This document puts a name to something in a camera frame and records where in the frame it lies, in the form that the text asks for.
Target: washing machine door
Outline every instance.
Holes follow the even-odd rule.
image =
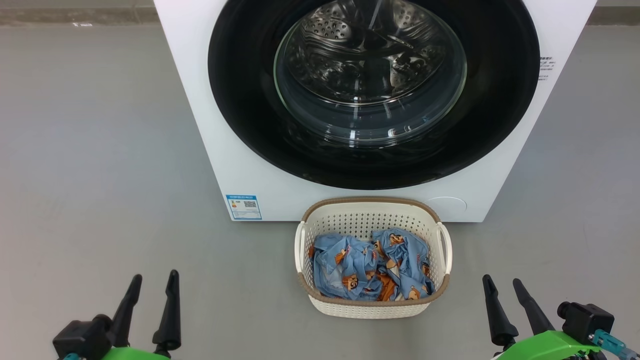
[[[209,77],[229,126],[265,160],[373,190],[489,153],[529,106],[539,61],[519,0],[230,0]]]

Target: gray floor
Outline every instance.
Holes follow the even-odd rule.
[[[450,225],[445,295],[385,321],[312,307],[295,224],[228,219],[161,28],[2,29],[0,49],[5,358],[54,358],[57,331],[112,315],[136,272],[131,342],[153,349],[172,268],[178,360],[488,359],[485,273],[522,336],[513,277],[554,324],[592,302],[640,348],[640,27],[585,30],[486,221]]]

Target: crumpled fabric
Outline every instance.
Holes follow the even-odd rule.
[[[373,232],[373,241],[323,234],[309,256],[316,288],[327,297],[363,301],[423,299],[433,293],[429,247],[402,229]]]

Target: woven basket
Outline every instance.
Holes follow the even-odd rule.
[[[392,227],[407,230],[429,245],[430,275],[435,285],[431,296],[418,300],[369,302],[333,299],[320,294],[314,285],[313,262],[307,255],[316,236],[340,233],[371,241],[373,231]],[[452,249],[447,228],[431,208],[414,200],[355,197],[318,202],[307,210],[298,225],[294,248],[300,284],[316,309],[327,315],[359,319],[414,316],[440,297],[449,284]]]

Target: white washing machine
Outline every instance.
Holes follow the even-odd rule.
[[[481,222],[595,1],[156,7],[233,220],[384,195]]]

